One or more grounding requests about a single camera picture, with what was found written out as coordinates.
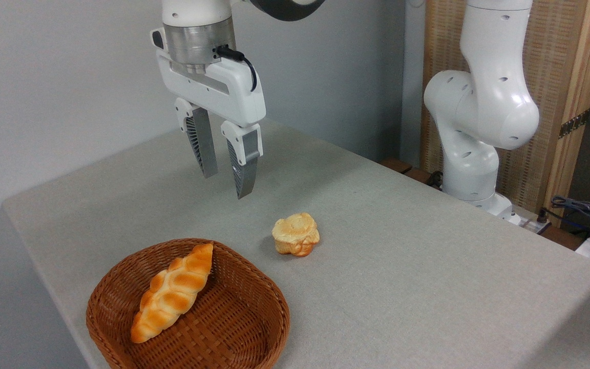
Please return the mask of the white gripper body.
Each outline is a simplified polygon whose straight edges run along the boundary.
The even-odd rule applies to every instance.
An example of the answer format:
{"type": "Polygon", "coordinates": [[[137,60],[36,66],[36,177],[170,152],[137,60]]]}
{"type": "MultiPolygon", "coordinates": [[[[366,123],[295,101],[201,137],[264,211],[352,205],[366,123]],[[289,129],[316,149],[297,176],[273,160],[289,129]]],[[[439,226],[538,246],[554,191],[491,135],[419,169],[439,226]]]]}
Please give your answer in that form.
{"type": "Polygon", "coordinates": [[[246,63],[223,58],[206,66],[204,73],[188,73],[185,65],[168,55],[163,28],[153,30],[152,38],[162,81],[171,93],[242,128],[264,119],[261,80],[246,63]]]}

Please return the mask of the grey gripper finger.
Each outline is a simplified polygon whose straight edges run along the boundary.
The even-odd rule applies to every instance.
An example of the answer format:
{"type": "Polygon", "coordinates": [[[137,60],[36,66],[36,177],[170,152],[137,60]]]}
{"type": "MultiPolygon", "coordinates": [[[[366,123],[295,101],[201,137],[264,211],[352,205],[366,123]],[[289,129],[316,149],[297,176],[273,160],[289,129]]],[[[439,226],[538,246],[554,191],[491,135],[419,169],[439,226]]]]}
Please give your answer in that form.
{"type": "Polygon", "coordinates": [[[258,169],[258,159],[264,154],[259,124],[242,128],[231,121],[221,125],[231,159],[237,198],[253,191],[258,169]]]}
{"type": "Polygon", "coordinates": [[[187,135],[203,176],[209,178],[217,174],[218,164],[208,111],[180,97],[176,98],[174,108],[180,129],[187,135]]]}

